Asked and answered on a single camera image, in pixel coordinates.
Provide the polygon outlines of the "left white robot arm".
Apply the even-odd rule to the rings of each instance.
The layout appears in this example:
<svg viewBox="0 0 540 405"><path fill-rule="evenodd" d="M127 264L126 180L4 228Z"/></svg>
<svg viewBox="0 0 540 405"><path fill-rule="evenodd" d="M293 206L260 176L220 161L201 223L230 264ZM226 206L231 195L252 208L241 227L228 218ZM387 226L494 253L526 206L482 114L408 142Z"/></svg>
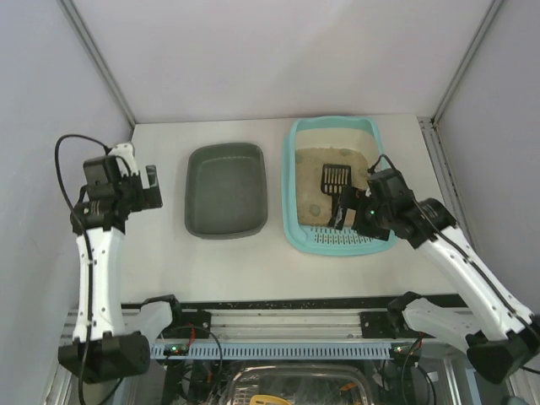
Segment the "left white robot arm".
<svg viewBox="0 0 540 405"><path fill-rule="evenodd" d="M110 160L84 163L87 183L73 208L80 273L78 314L72 342L61 346L61 366L82 382L96 384L142 375L150 344L181 313L173 294L146 299L124 319L120 301L120 258L130 213L162 207L155 166L145 168L148 187L134 170L121 174Z"/></svg>

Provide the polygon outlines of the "black litter scoop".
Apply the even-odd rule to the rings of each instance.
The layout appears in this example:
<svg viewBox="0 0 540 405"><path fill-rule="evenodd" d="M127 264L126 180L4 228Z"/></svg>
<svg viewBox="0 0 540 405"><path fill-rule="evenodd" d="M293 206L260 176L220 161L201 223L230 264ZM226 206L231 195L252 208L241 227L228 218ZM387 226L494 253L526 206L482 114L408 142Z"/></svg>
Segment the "black litter scoop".
<svg viewBox="0 0 540 405"><path fill-rule="evenodd" d="M338 205L338 199L345 186L352 184L350 165L324 164L321 173L321 192L332 199L332 210Z"/></svg>

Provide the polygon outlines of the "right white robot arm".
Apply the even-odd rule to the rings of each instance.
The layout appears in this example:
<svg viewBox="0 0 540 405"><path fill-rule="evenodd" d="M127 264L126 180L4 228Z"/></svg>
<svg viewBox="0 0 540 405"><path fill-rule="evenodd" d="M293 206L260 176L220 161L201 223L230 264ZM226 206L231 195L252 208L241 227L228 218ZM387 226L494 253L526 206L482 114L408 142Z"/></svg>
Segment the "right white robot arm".
<svg viewBox="0 0 540 405"><path fill-rule="evenodd" d="M539 354L538 316L493 275L442 203L433 198L418 202L404 189L390 196L346 186L332 205L331 227L341 228L347 211L353 210L352 229L358 234L406 240L439 268L471 312L458 314L409 291L387 307L395 331L421 332L451 345L494 384Z"/></svg>

